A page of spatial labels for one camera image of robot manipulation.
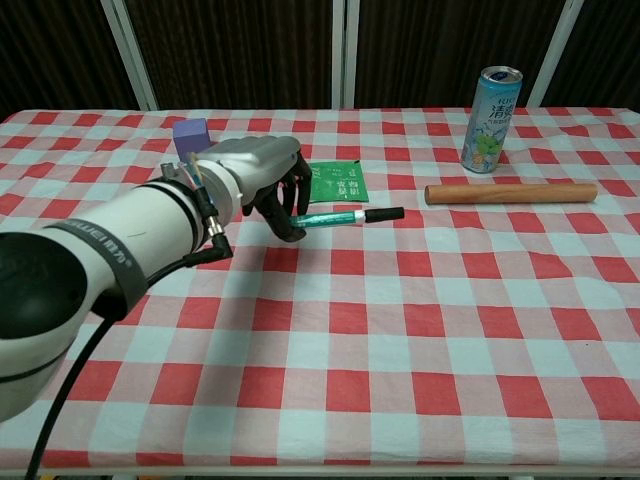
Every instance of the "beverage can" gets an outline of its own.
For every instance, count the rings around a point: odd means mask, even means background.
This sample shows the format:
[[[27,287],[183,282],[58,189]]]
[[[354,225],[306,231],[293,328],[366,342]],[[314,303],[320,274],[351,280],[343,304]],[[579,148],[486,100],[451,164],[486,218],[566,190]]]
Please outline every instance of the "beverage can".
[[[504,138],[522,87],[522,73],[506,66],[480,73],[462,148],[462,165],[476,173],[498,166]]]

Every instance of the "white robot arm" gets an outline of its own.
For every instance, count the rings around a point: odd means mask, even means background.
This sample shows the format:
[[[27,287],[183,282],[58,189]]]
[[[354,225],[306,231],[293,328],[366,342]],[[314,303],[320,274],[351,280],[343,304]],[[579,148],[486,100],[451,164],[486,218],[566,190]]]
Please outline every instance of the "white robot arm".
[[[296,189],[300,214],[310,194],[296,139],[227,140],[197,165],[200,188],[164,164],[161,178],[74,218],[0,234],[0,422],[33,403],[89,311],[119,320],[165,274],[230,257],[223,227],[240,208],[285,241],[304,236],[289,223]]]

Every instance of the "purple cube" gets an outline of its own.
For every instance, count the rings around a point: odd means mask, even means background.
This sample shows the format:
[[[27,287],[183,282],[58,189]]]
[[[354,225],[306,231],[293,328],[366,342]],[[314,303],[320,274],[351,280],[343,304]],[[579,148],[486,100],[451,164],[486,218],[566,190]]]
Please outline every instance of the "purple cube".
[[[190,153],[206,150],[211,146],[207,121],[204,118],[193,118],[174,123],[173,143],[182,162],[187,160]]]

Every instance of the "green sachet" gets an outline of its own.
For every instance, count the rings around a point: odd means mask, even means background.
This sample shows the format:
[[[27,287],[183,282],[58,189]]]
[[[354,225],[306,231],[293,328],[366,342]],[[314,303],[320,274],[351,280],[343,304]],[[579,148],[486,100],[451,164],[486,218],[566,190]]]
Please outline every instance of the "green sachet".
[[[311,203],[368,202],[360,160],[312,163]]]

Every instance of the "marker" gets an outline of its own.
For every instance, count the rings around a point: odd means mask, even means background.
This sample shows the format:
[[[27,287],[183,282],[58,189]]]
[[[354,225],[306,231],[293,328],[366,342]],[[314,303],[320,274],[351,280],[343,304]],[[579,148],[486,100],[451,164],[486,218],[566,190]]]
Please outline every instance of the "marker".
[[[291,217],[294,227],[335,227],[336,225],[352,225],[362,223],[384,222],[404,218],[404,208],[372,208],[370,210],[353,210],[350,212],[312,213]]]

